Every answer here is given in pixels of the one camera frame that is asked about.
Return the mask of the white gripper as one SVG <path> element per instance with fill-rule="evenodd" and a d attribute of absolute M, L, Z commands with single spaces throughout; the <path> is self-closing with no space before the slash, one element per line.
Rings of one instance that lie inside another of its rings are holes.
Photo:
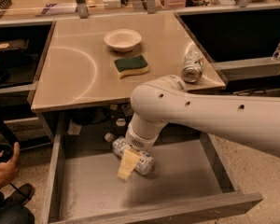
<path fill-rule="evenodd" d="M 149 128 L 136 128 L 132 125 L 128 127 L 125 138 L 135 150 L 130 148 L 124 151 L 118 170 L 120 179 L 126 181 L 140 161 L 140 154 L 136 150 L 149 150 L 156 142 L 157 137 L 155 131 L 151 131 Z"/>

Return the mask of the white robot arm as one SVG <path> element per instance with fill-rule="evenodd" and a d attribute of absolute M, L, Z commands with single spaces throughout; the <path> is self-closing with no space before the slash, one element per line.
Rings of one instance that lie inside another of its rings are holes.
<path fill-rule="evenodd" d="M 125 138 L 135 150 L 150 149 L 173 123 L 280 158 L 280 98 L 192 94 L 180 77 L 169 75 L 138 85 L 130 104 Z"/>

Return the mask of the bystander hand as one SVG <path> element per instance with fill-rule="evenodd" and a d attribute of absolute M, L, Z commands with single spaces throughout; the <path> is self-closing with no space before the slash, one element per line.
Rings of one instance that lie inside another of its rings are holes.
<path fill-rule="evenodd" d="M 19 174 L 20 144 L 14 144 L 13 156 L 0 163 L 0 189 L 12 182 Z"/>

